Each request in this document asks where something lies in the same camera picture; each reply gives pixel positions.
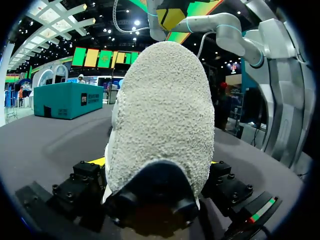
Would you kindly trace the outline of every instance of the foam object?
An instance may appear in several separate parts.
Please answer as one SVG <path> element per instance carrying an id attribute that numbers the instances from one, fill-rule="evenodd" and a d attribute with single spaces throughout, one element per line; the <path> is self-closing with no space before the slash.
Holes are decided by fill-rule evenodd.
<path id="1" fill-rule="evenodd" d="M 117 94 L 102 202 L 159 160 L 182 169 L 197 199 L 213 159 L 214 114 L 205 70 L 191 51 L 171 41 L 146 48 Z"/>

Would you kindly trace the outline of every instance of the cable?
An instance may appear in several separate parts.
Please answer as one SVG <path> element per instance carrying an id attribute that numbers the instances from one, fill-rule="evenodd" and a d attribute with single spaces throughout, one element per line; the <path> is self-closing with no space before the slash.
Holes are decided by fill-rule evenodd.
<path id="1" fill-rule="evenodd" d="M 204 42 L 205 42 L 206 36 L 209 35 L 209 34 L 215 34 L 215 33 L 216 33 L 216 31 L 208 31 L 203 35 L 203 37 L 201 39 L 201 44 L 200 44 L 200 48 L 199 48 L 199 52 L 198 52 L 197 58 L 200 58 L 200 55 L 201 55 L 201 52 L 202 52 L 202 48 L 204 47 Z"/>
<path id="2" fill-rule="evenodd" d="M 119 1 L 119 0 L 114 0 L 113 9 L 112 9 L 112 19 L 113 19 L 113 24 L 114 24 L 115 28 L 116 28 L 120 33 L 129 34 L 129 33 L 134 33 L 134 32 L 136 32 L 136 31 L 142 31 L 142 30 L 150 29 L 150 27 L 146 26 L 146 27 L 139 28 L 139 29 L 132 30 L 132 31 L 122 30 L 122 29 L 118 26 L 117 17 L 116 17 L 118 1 Z"/>

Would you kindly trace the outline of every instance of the teal booth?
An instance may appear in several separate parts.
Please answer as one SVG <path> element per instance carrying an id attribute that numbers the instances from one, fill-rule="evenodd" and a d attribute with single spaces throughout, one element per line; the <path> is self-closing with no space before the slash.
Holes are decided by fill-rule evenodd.
<path id="1" fill-rule="evenodd" d="M 61 82 L 34 88 L 34 115 L 74 119 L 102 108 L 104 88 L 75 82 Z"/>

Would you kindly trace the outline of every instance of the gray carpet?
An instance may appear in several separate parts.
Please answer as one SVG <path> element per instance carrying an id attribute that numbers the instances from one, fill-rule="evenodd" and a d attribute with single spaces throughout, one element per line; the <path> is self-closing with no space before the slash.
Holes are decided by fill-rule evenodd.
<path id="1" fill-rule="evenodd" d="M 109 140 L 112 105 L 80 116 L 61 120 L 27 116 L 0 127 L 0 177 L 10 195 L 37 181 L 51 192 L 53 184 L 62 183 L 80 161 L 103 157 Z M 232 172 L 246 184 L 252 184 L 256 197 L 263 191 L 279 196 L 283 202 L 266 223 L 272 232 L 288 216 L 297 202 L 303 183 L 294 173 L 257 148 L 219 129 L 215 130 L 214 161 L 225 161 Z M 230 219 L 223 217 L 211 201 L 206 201 L 215 239 L 227 229 Z M 120 229 L 108 220 L 103 229 L 108 239 L 162 239 L 144 237 L 129 228 Z M 188 229 L 169 239 L 204 239 L 198 220 Z M 255 239 L 264 239 L 263 232 Z"/>

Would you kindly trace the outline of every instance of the white arch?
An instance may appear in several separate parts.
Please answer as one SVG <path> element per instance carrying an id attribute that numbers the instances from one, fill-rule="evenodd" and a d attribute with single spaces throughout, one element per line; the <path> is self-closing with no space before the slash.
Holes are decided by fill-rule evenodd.
<path id="1" fill-rule="evenodd" d="M 52 79 L 52 84 L 55 84 L 56 83 L 56 75 L 57 75 L 57 71 L 59 68 L 63 68 L 65 70 L 65 81 L 67 81 L 68 79 L 68 69 L 65 65 L 61 64 L 61 65 L 58 65 L 56 66 L 56 68 L 53 70 L 53 79 Z"/>
<path id="2" fill-rule="evenodd" d="M 51 72 L 51 73 L 52 73 L 52 78 L 54 77 L 54 72 L 53 72 L 51 69 L 45 70 L 45 71 L 41 74 L 41 76 L 39 77 L 39 81 L 38 81 L 38 83 L 37 83 L 37 87 L 39 87 L 39 84 L 40 84 L 40 82 L 41 82 L 41 80 L 42 80 L 42 77 L 43 77 L 44 74 L 47 73 L 47 72 Z"/>

